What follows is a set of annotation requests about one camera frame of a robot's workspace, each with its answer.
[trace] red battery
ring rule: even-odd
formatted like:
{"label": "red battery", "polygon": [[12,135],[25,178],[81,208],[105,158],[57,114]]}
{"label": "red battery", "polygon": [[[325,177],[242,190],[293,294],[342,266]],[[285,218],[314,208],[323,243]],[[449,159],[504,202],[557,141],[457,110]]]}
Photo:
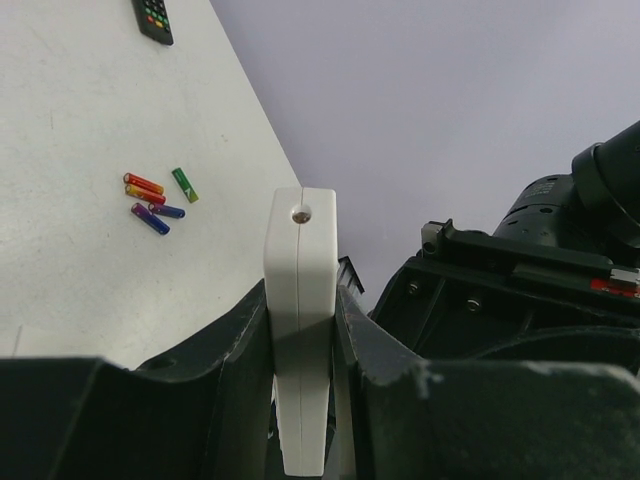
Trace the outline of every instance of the red battery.
{"label": "red battery", "polygon": [[150,182],[149,180],[134,175],[133,173],[125,173],[122,179],[124,180],[124,183],[140,187],[144,190],[148,190],[149,192],[157,193],[159,195],[164,193],[164,187],[162,185]]}
{"label": "red battery", "polygon": [[164,205],[164,202],[167,201],[167,199],[162,195],[159,195],[155,192],[150,192],[149,190],[145,190],[144,188],[136,187],[135,185],[127,185],[126,187],[124,187],[124,193],[150,203],[159,203],[161,205]]}

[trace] white table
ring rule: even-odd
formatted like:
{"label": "white table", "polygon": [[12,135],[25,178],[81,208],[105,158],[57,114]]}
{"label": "white table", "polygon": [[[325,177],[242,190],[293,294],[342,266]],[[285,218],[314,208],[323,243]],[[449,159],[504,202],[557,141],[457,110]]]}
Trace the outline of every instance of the white table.
{"label": "white table", "polygon": [[[167,1],[172,47],[129,0],[0,8],[0,354],[135,367],[261,278],[273,191],[297,179],[207,0]],[[129,212],[126,172],[186,209],[165,237]]]}

